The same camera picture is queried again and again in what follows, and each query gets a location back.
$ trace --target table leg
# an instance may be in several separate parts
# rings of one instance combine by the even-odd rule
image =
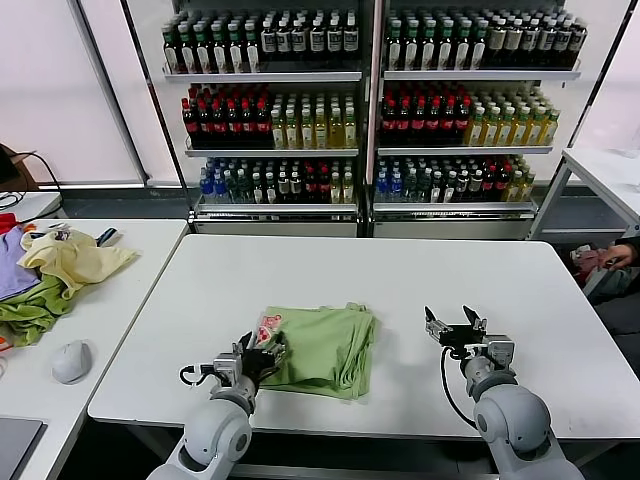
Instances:
[[[547,212],[553,208],[555,203],[558,201],[558,198],[562,195],[564,187],[569,181],[569,177],[571,177],[571,170],[567,165],[567,161],[562,157],[560,165],[558,166],[558,169],[553,176],[553,180],[551,181],[551,185],[549,186],[547,196],[544,198],[544,202],[542,202],[542,205],[538,210],[538,214],[531,225],[531,229],[529,230],[526,240],[538,239],[542,232],[543,220],[545,220]]]

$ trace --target clothing pile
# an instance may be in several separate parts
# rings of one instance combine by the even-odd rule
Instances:
[[[37,342],[84,285],[105,280],[136,252],[98,247],[66,225],[37,232],[0,218],[0,327],[14,346]]]
[[[294,309],[268,307],[257,347],[284,333],[286,356],[261,387],[356,399],[369,391],[376,320],[366,307]]]

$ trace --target display refrigerator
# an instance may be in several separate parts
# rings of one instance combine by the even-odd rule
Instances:
[[[196,231],[448,239],[526,236],[614,4],[122,1]]]

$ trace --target purple cloth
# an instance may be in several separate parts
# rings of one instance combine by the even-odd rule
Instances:
[[[40,283],[35,270],[17,265],[25,251],[20,246],[22,227],[0,235],[0,301],[26,292]]]

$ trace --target black cable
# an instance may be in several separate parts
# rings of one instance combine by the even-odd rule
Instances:
[[[51,179],[53,180],[53,183],[56,185],[56,188],[58,189],[58,193],[60,194],[60,204],[57,207],[55,207],[53,210],[51,210],[49,212],[45,212],[45,213],[42,213],[40,215],[36,215],[33,218],[28,218],[27,220],[22,220],[22,221],[19,222],[19,223],[23,224],[23,223],[33,222],[34,220],[38,220],[40,218],[49,217],[50,215],[52,215],[55,212],[57,212],[58,210],[60,210],[64,206],[64,196],[62,195],[62,189],[60,188],[60,183],[58,183],[58,179],[53,174],[53,172],[51,171],[51,167],[49,167],[49,164],[47,163],[47,161],[44,158],[42,158],[36,152],[13,153],[13,154],[9,155],[9,157],[12,158],[12,157],[17,157],[19,155],[26,155],[27,157],[36,157],[38,160],[40,160],[42,162],[42,164],[45,166],[45,168],[47,169],[47,172],[49,172],[49,175],[51,176]]]
[[[451,404],[451,407],[455,410],[458,416],[464,420],[470,427],[477,429],[476,422],[465,416],[464,413],[458,408],[456,402],[453,401],[453,397],[451,396],[451,392],[449,392],[449,385],[447,384],[447,373],[444,369],[444,361],[447,358],[447,352],[453,352],[453,348],[445,347],[442,349],[442,357],[440,357],[440,375],[442,376],[442,388],[444,389],[444,394],[447,396],[447,400]]]

